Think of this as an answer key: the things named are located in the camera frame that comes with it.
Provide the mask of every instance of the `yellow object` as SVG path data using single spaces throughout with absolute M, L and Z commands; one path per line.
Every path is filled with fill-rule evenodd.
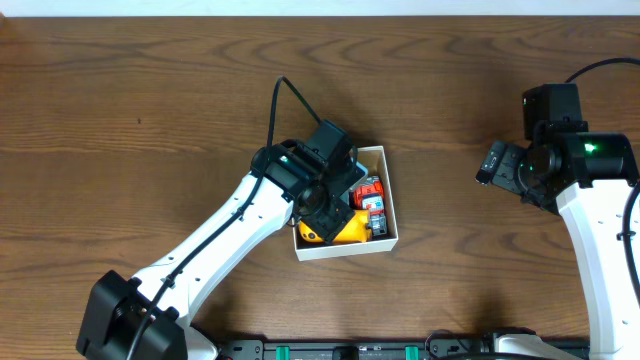
M 371 240 L 373 232 L 369 229 L 369 210 L 354 210 L 356 214 L 340 231 L 333 242 L 367 242 Z M 323 242 L 307 224 L 300 222 L 300 235 L 308 242 Z

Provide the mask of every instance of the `wood grain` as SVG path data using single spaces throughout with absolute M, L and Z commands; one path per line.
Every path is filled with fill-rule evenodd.
M 92 284 L 153 262 L 235 189 L 275 77 L 360 146 L 384 145 L 400 241 L 297 261 L 283 230 L 197 319 L 218 338 L 424 338 L 524 326 L 588 336 L 558 217 L 473 177 L 521 141 L 520 94 L 640 55 L 636 18 L 6 19 L 0 29 L 0 359 L 79 358 Z M 593 130 L 640 143 L 639 69 L 584 75 Z M 290 94 L 276 137 L 314 122 Z

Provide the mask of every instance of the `white box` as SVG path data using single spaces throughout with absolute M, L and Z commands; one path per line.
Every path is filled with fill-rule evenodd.
M 396 213 L 393 209 L 393 196 L 391 195 L 391 181 L 387 172 L 387 160 L 382 146 L 370 146 L 358 149 L 358 162 L 368 170 L 367 176 L 379 176 L 384 187 L 384 210 L 387 217 L 388 233 L 386 237 L 375 239 L 366 243 L 334 244 L 309 243 L 300 236 L 298 227 L 293 228 L 293 245 L 298 255 L 298 260 L 325 259 L 337 256 L 369 254 L 381 251 L 390 251 L 398 242 L 398 227 L 396 226 Z

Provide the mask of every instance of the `white wall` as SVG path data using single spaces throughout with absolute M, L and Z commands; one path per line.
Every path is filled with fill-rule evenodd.
M 640 0 L 0 0 L 12 16 L 640 15 Z

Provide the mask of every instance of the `black motor joint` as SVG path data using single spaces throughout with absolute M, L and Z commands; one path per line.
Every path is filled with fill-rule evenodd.
M 574 83 L 545 84 L 522 95 L 527 148 L 496 141 L 476 181 L 519 195 L 523 202 L 558 214 L 556 197 L 569 186 L 625 179 L 634 186 L 638 168 L 629 140 L 618 133 L 589 132 Z
M 251 171 L 259 174 L 267 161 L 264 176 L 295 202 L 294 216 L 331 243 L 355 214 L 341 195 L 366 175 L 352 160 L 352 148 L 344 130 L 323 120 L 306 142 L 287 140 L 272 146 L 269 154 L 259 150 Z

